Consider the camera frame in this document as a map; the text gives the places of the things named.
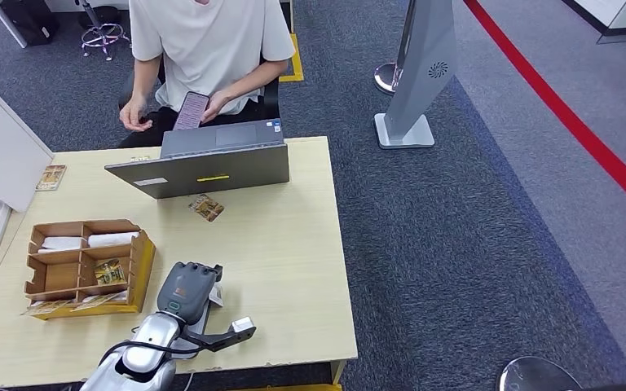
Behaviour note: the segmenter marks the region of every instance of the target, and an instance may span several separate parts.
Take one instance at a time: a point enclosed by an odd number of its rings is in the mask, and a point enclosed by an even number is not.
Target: chair base
[[[579,391],[567,371],[545,358],[526,356],[511,361],[500,375],[499,391]]]
[[[394,95],[399,81],[398,76],[397,64],[388,63],[376,68],[373,73],[373,80],[380,91],[388,95]]]
[[[111,61],[113,57],[109,51],[109,46],[120,39],[128,41],[130,46],[130,39],[126,36],[120,24],[106,23],[101,24],[99,27],[89,28],[81,36],[82,56],[87,57],[90,55],[90,52],[87,51],[89,47],[101,47],[107,56],[106,60]]]

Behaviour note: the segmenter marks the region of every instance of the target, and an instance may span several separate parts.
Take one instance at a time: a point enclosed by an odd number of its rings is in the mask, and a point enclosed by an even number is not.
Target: yellow floor tape
[[[235,391],[342,391],[341,385],[315,384],[294,385],[291,387],[267,387],[266,389],[242,389]]]
[[[292,57],[293,75],[280,76],[280,83],[287,81],[303,81],[303,66],[301,66],[301,56],[298,51],[298,39],[296,38],[296,34],[291,34],[291,36],[293,47],[296,49],[296,53],[294,53]]]

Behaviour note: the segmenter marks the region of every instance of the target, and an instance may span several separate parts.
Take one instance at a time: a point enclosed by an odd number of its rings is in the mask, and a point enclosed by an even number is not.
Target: white t-shirt
[[[133,56],[141,61],[164,53],[166,83],[157,91],[162,106],[181,109],[191,90],[212,95],[260,64],[289,59],[294,47],[279,0],[130,0]],[[224,106],[237,114],[255,90]]]

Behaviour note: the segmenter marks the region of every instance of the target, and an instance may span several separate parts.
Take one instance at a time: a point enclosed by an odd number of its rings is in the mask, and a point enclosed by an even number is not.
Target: hand
[[[152,120],[141,123],[140,118],[145,110],[145,98],[131,97],[119,112],[119,119],[128,130],[144,132],[152,127]]]
[[[219,115],[224,105],[231,101],[232,97],[225,90],[220,90],[212,94],[212,96],[209,97],[209,103],[201,118],[201,124],[212,121]]]

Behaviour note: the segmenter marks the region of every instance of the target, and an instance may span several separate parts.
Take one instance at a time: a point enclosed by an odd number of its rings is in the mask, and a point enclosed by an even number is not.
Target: cardboard divider
[[[28,254],[37,254],[42,248],[45,238],[56,236],[83,236],[83,222],[54,222],[50,224],[38,224],[33,227],[32,236],[30,236],[30,244],[28,246]],[[82,242],[82,247],[87,247],[87,238]]]
[[[45,238],[53,236],[81,236],[86,241],[91,235],[138,232],[130,244],[81,249],[55,253],[37,253]],[[28,266],[33,269],[31,281],[25,283],[25,296],[32,302],[72,300],[71,303],[50,313],[33,314],[40,319],[92,314],[115,314],[139,312],[143,308],[155,246],[147,233],[127,220],[91,222],[61,222],[33,227],[28,256]],[[125,281],[114,279],[113,272],[106,279],[112,283],[100,283],[95,267],[111,260],[118,260]],[[125,299],[101,301],[94,306],[80,308],[88,297],[127,291]]]
[[[33,301],[73,299],[79,257],[78,251],[28,257],[28,266],[34,269],[34,275],[32,282],[25,283],[25,296]]]

